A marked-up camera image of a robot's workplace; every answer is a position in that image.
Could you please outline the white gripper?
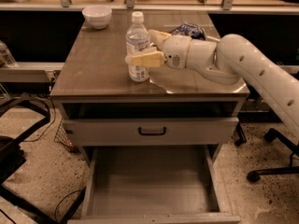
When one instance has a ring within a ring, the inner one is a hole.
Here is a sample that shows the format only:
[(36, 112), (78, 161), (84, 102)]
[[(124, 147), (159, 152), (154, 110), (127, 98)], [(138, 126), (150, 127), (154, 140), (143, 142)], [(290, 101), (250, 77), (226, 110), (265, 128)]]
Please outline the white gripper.
[(188, 48), (192, 39), (185, 35), (172, 35), (158, 30), (149, 30), (151, 42), (163, 52), (136, 53), (127, 55), (125, 62), (133, 66), (160, 67), (166, 64), (175, 69), (184, 69), (188, 55)]

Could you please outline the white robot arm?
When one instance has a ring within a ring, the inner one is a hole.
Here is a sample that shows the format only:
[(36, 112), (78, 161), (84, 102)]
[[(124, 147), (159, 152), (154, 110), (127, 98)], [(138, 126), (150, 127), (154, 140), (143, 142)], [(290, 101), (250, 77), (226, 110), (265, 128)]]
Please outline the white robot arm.
[(218, 41), (206, 41), (156, 30), (149, 34), (154, 45), (127, 55), (126, 63), (192, 69), (222, 85), (233, 85), (243, 78), (299, 138), (299, 80), (272, 63), (246, 38), (226, 35)]

